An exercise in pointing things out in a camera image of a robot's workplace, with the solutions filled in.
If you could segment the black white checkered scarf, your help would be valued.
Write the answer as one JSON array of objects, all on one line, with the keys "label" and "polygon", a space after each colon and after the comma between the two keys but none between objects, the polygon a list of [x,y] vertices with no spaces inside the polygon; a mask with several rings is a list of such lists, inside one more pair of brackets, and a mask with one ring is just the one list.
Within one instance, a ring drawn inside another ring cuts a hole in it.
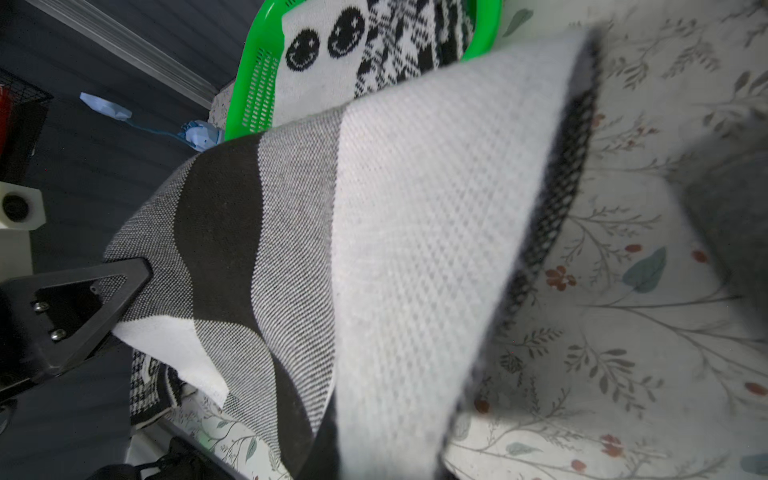
[{"label": "black white checkered scarf", "polygon": [[191,158],[106,250],[152,270],[114,334],[295,478],[438,478],[574,199],[599,41],[509,45]]}]

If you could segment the grey scarf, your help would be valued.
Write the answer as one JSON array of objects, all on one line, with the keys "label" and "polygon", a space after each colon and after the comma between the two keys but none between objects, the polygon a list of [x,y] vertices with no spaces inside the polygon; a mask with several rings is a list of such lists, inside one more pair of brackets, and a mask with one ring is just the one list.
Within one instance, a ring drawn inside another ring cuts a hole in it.
[{"label": "grey scarf", "polygon": [[737,138],[710,133],[669,181],[718,274],[743,298],[749,327],[767,332],[767,123],[749,120]]}]

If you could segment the smiley houndstooth scarf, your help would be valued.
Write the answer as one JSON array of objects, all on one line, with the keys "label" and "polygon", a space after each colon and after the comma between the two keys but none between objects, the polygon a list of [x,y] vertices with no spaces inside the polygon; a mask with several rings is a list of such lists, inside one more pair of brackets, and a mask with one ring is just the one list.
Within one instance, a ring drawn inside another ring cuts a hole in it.
[{"label": "smiley houndstooth scarf", "polygon": [[474,27],[463,1],[305,1],[282,31],[274,126],[453,64]]}]

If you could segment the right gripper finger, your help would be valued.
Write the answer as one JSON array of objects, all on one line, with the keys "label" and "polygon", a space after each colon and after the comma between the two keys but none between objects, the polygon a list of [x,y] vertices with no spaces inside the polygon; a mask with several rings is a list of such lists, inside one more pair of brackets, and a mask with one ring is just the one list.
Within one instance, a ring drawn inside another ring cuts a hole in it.
[{"label": "right gripper finger", "polygon": [[1,400],[81,365],[152,277],[134,258],[1,283]]}]

